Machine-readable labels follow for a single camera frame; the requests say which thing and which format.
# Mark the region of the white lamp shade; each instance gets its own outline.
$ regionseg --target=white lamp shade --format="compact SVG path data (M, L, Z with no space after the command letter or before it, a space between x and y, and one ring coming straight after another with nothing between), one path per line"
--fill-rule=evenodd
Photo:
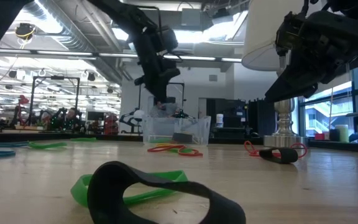
M290 11L298 14L302 0L251 0L247 18L242 65L251 70L279 71L276 32ZM308 15L320 10L321 1L309 5Z

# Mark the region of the table surface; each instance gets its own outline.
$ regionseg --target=table surface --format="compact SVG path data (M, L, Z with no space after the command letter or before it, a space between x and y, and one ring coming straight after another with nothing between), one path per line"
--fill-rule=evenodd
M70 188L107 161L145 172L182 169L240 204L247 223L358 223L357 152L310 149L293 165L280 165L249 157L242 146L200 147L200 158L146 149L113 141L68 142L55 152L16 149L16 157L0 159L0 223L92 223ZM137 184L126 195L146 190ZM198 223L208 206L205 198L177 193L130 209L158 223Z

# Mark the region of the white cylinder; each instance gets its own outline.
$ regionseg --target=white cylinder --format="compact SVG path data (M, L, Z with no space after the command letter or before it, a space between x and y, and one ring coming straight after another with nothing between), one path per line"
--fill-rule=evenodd
M251 70L279 71L280 61L275 50L276 32L284 17L301 11L301 0L251 0L247 17L242 64ZM309 5L308 15L320 10L321 1Z
M339 131L339 141L349 142L349 127L347 124L335 125L335 129Z
M216 127L223 128L223 114L216 115Z

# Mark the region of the black rubber band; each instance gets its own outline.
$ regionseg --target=black rubber band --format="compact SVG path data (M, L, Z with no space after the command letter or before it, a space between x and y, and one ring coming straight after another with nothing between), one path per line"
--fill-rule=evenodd
M88 187L88 208L96 224L105 223L155 223L133 214L124 204L122 196L132 184L176 190L209 199L209 210L204 223L246 223L246 215L240 205L196 182L172 182L146 174L121 162L107 162L93 174Z
M281 157L275 157L273 155L273 150L280 151ZM261 158L267 161L276 162L279 164L289 164L298 160L298 153L296 150L291 148L261 149L259 150L259 155Z

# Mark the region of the clear plastic bin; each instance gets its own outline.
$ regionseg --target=clear plastic bin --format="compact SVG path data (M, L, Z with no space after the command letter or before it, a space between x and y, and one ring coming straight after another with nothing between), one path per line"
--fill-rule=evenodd
M185 144L208 145L209 127L211 117L205 116L200 119L185 118L152 118L143 117L143 142L156 143L173 139L173 135L192 135L191 142L179 142Z

